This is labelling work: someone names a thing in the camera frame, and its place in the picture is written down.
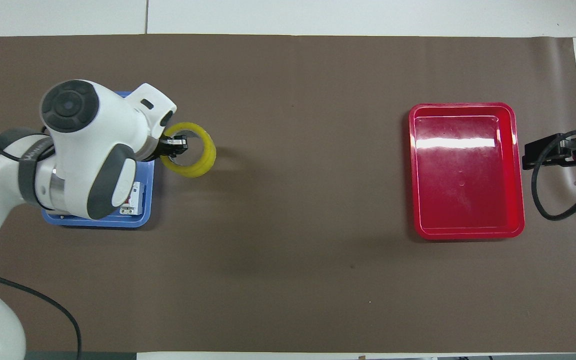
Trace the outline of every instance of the red tray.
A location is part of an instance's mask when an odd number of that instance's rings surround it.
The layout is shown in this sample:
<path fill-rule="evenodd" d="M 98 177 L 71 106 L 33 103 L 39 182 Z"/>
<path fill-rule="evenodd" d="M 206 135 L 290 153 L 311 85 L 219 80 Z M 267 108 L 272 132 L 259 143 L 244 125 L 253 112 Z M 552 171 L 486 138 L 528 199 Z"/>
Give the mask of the red tray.
<path fill-rule="evenodd" d="M 510 106 L 419 104 L 408 118 L 419 235 L 428 240 L 519 235 L 524 198 Z"/>

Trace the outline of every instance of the yellow tape roll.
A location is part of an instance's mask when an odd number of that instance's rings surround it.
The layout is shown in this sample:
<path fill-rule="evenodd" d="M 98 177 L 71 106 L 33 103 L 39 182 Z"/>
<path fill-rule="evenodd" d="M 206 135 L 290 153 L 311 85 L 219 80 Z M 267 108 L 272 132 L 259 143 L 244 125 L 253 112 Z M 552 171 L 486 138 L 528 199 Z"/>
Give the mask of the yellow tape roll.
<path fill-rule="evenodd" d="M 205 173 L 208 173 L 213 165 L 215 164 L 215 159 L 217 158 L 217 148 L 215 148 L 215 143 L 213 139 L 208 135 L 208 132 L 204 130 L 201 126 L 192 122 L 180 122 L 172 125 L 164 131 L 164 135 L 167 137 L 172 137 L 178 132 L 183 130 L 190 130 L 199 136 L 201 142 L 203 143 L 203 153 L 197 162 L 192 165 L 183 166 L 174 163 L 169 157 L 161 156 L 161 162 L 170 170 L 178 173 L 186 178 L 198 178 Z"/>

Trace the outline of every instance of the black cable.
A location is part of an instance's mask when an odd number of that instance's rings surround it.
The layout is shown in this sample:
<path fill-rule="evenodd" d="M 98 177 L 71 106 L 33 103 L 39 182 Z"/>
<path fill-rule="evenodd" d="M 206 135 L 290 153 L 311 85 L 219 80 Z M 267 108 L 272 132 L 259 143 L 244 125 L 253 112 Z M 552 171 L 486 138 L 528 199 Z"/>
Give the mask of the black cable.
<path fill-rule="evenodd" d="M 544 148 L 544 150 L 542 150 L 541 153 L 539 154 L 539 157 L 537 158 L 537 161 L 534 164 L 534 170 L 532 171 L 532 177 L 530 178 L 530 190 L 532 191 L 532 200 L 534 201 L 534 205 L 535 205 L 535 207 L 537 207 L 537 210 L 539 210 L 539 213 L 544 218 L 551 220 L 551 221 L 560 221 L 560 220 L 566 219 L 570 215 L 573 215 L 574 213 L 576 213 L 576 203 L 574 203 L 570 208 L 568 208 L 567 210 L 565 210 L 561 214 L 556 214 L 556 215 L 549 214 L 544 209 L 544 206 L 542 205 L 542 203 L 539 201 L 539 195 L 537 194 L 537 175 L 539 174 L 540 167 L 542 166 L 544 161 L 546 161 L 546 157 L 548 156 L 548 153 L 550 153 L 551 150 L 553 150 L 553 148 L 555 148 L 555 146 L 557 146 L 557 144 L 560 143 L 560 141 L 564 141 L 566 138 L 572 137 L 574 135 L 576 135 L 576 130 L 572 130 L 572 131 L 566 132 L 565 134 L 559 135 L 553 141 L 551 141 L 548 144 L 548 146 L 546 146 L 546 148 Z"/>
<path fill-rule="evenodd" d="M 53 146 L 50 148 L 50 150 L 42 153 L 42 155 L 39 157 L 39 159 L 37 161 L 40 162 L 42 160 L 45 160 L 45 159 L 51 157 L 52 155 L 54 155 L 54 153 L 55 153 L 55 148 Z M 8 159 L 10 159 L 14 162 L 19 161 L 19 157 L 16 157 L 16 156 L 12 155 L 11 153 L 4 151 L 2 148 L 0 148 L 0 155 L 2 155 L 2 157 L 7 157 Z"/>
<path fill-rule="evenodd" d="M 80 331 L 80 326 L 77 323 L 77 320 L 75 320 L 75 317 L 68 310 L 66 310 L 64 306 L 62 306 L 57 301 L 53 300 L 52 298 L 48 297 L 45 294 L 42 294 L 41 292 L 35 289 L 30 289 L 30 287 L 18 284 L 14 281 L 6 280 L 6 278 L 0 277 L 0 284 L 8 285 L 9 287 L 13 287 L 15 289 L 27 292 L 28 294 L 32 294 L 38 297 L 39 299 L 46 301 L 46 303 L 49 303 L 50 305 L 57 308 L 64 315 L 66 315 L 68 320 L 72 323 L 72 326 L 75 328 L 75 334 L 77 335 L 77 360 L 80 360 L 82 358 L 82 332 Z"/>

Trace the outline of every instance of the brown table surface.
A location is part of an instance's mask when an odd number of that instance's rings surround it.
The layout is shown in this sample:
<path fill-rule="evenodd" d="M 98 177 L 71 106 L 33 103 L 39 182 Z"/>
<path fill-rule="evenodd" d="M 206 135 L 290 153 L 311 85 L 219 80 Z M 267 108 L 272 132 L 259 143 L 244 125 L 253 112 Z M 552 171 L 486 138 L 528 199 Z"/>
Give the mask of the brown table surface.
<path fill-rule="evenodd" d="M 0 276 L 65 305 L 87 351 L 576 352 L 576 215 L 535 210 L 501 241 L 430 243 L 411 226 L 407 114 L 504 102 L 523 145 L 576 128 L 568 38 L 121 35 L 0 38 L 0 132 L 82 78 L 148 82 L 203 126 L 200 178 L 158 164 L 138 230 L 64 228 L 27 205 Z M 547 169 L 553 212 L 576 169 Z M 0 285 L 29 350 L 71 350 L 42 301 Z"/>

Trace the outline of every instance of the blue tray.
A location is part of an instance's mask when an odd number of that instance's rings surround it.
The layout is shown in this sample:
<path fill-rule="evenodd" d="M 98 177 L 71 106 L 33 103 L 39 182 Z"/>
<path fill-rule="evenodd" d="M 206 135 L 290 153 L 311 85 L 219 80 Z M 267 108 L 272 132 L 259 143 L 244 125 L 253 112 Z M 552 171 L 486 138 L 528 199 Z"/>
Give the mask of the blue tray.
<path fill-rule="evenodd" d="M 130 91 L 117 91 L 123 98 L 130 95 Z M 48 214 L 46 210 L 41 210 L 43 219 L 48 224 L 64 226 L 94 226 L 100 228 L 139 228 L 146 224 L 151 218 L 151 204 L 153 202 L 153 177 L 155 173 L 155 162 L 137 161 L 135 171 L 135 182 L 140 182 L 144 186 L 142 202 L 143 211 L 140 215 L 119 214 L 119 209 L 112 214 L 101 219 L 80 218 L 73 215 Z"/>

